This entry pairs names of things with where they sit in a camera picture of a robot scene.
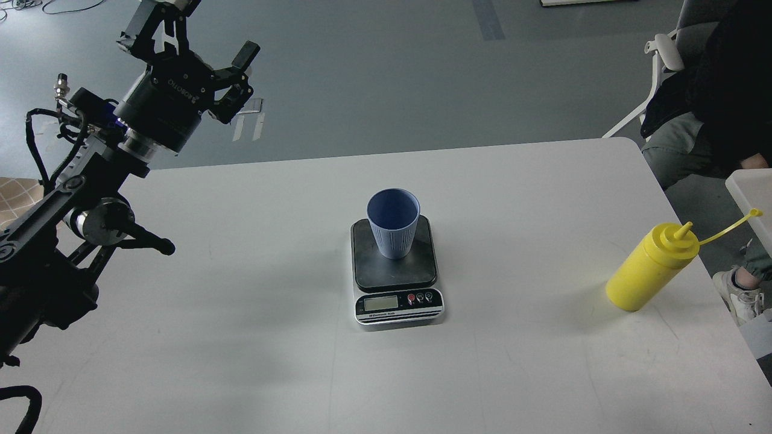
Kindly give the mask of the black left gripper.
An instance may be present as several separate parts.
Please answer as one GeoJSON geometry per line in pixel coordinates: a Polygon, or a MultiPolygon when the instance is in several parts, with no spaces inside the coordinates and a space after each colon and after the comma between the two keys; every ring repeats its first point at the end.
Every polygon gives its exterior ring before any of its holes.
{"type": "Polygon", "coordinates": [[[246,41],[226,68],[213,71],[190,51],[187,18],[200,1],[141,1],[118,45],[144,61],[143,74],[115,110],[133,132],[182,150],[205,111],[228,124],[253,95],[247,70],[261,47],[246,41]]]}

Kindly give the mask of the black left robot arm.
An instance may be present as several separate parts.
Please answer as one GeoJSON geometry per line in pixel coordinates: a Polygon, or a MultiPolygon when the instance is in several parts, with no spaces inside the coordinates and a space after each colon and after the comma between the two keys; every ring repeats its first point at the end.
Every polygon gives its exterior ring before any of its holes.
{"type": "Polygon", "coordinates": [[[70,93],[58,74],[54,110],[25,116],[27,146],[42,199],[2,230],[2,367],[42,325],[65,330],[97,308],[97,280],[118,249],[170,256],[170,239],[136,221],[119,193],[149,173],[160,149],[179,153],[204,115],[228,124],[253,98],[246,41],[229,66],[214,69],[191,50],[187,19],[198,1],[141,1],[118,44],[145,69],[121,101],[85,88],[70,93]]]}

